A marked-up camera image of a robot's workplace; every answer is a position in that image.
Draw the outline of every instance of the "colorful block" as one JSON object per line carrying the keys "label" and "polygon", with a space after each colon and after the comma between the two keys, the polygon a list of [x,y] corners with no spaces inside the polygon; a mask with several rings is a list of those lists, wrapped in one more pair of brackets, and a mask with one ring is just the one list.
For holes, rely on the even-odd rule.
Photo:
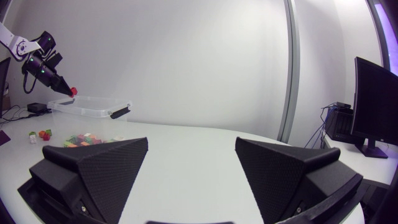
{"label": "colorful block", "polygon": [[31,144],[36,144],[37,142],[36,142],[36,135],[35,134],[31,134],[30,136],[29,136],[29,140],[30,140],[30,143]]}
{"label": "colorful block", "polygon": [[84,141],[85,138],[86,138],[86,137],[85,137],[84,135],[82,135],[82,134],[79,134],[79,135],[77,136],[78,142]]}
{"label": "colorful block", "polygon": [[87,142],[88,144],[93,144],[93,139],[90,137],[86,137],[85,142]]}
{"label": "colorful block", "polygon": [[100,139],[94,139],[94,144],[101,144],[102,143],[102,140],[100,140]]}
{"label": "colorful block", "polygon": [[46,132],[49,136],[52,136],[51,129],[45,130],[45,132]]}
{"label": "colorful block", "polygon": [[88,144],[87,142],[81,142],[80,143],[82,146],[89,146],[90,144]]}
{"label": "colorful block", "polygon": [[45,133],[45,134],[43,135],[43,140],[44,140],[44,141],[50,140],[50,135],[47,134],[47,133]]}
{"label": "colorful block", "polygon": [[67,141],[69,143],[75,144],[77,142],[77,136],[70,136]]}
{"label": "colorful block", "polygon": [[116,137],[113,138],[113,140],[115,140],[115,141],[123,141],[124,137],[116,136]]}
{"label": "colorful block", "polygon": [[63,143],[63,146],[64,146],[64,147],[69,147],[71,144],[72,144],[72,143],[71,143],[70,141],[65,141],[65,142]]}
{"label": "colorful block", "polygon": [[43,138],[44,134],[46,134],[45,131],[39,131],[39,137],[40,138]]}

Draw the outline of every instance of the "computer monitor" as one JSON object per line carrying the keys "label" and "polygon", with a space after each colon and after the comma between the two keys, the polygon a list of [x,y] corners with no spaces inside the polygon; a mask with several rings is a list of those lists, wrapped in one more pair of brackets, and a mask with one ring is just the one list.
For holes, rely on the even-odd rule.
{"label": "computer monitor", "polygon": [[147,151],[146,138],[44,146],[18,192],[44,223],[118,223]]}
{"label": "computer monitor", "polygon": [[8,57],[0,62],[0,118],[2,117],[2,98],[4,96],[4,88],[6,86],[6,78],[10,61],[11,58]]}
{"label": "computer monitor", "polygon": [[351,134],[368,139],[356,145],[367,157],[387,158],[376,141],[398,145],[398,77],[363,58],[355,58],[356,89]]}

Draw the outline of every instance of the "plastic storage box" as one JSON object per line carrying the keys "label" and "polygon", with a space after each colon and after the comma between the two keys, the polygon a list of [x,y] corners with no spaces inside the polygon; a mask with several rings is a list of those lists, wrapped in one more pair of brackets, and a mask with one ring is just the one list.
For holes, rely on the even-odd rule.
{"label": "plastic storage box", "polygon": [[97,144],[124,139],[127,124],[125,114],[130,112],[131,105],[129,100],[75,96],[50,101],[47,107],[52,109],[57,136],[63,136],[67,141],[91,134]]}

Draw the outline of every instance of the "white table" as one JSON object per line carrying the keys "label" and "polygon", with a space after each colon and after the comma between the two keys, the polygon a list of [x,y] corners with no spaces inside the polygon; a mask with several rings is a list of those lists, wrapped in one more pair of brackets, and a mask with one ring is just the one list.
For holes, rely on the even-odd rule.
{"label": "white table", "polygon": [[[60,146],[51,115],[6,124],[11,141],[0,146],[0,197],[16,223],[39,223],[17,189],[29,168],[43,159],[42,147]],[[49,142],[30,144],[28,133],[52,129]],[[126,139],[147,137],[149,151],[120,223],[148,220],[176,223],[263,223],[235,153],[236,137],[280,143],[253,134],[213,128],[127,123]],[[364,223],[360,207],[349,217]]]}
{"label": "white table", "polygon": [[339,148],[341,151],[339,160],[361,174],[365,179],[387,185],[391,184],[398,164],[398,146],[376,142],[376,146],[388,156],[387,159],[380,159],[366,157],[355,145],[331,140],[327,135],[325,142],[328,147]]}

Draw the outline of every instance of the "green cube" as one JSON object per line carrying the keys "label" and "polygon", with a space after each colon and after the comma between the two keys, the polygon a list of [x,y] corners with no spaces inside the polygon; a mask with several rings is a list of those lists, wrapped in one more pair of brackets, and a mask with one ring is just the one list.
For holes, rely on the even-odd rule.
{"label": "green cube", "polygon": [[46,132],[49,136],[52,136],[51,129],[45,130],[45,132]]}
{"label": "green cube", "polygon": [[68,146],[70,146],[71,144],[72,144],[71,142],[65,141],[65,142],[63,143],[63,146],[64,146],[64,147],[68,147]]}
{"label": "green cube", "polygon": [[93,144],[93,139],[92,139],[92,138],[86,137],[85,140],[86,140],[86,142],[87,142],[88,144]]}

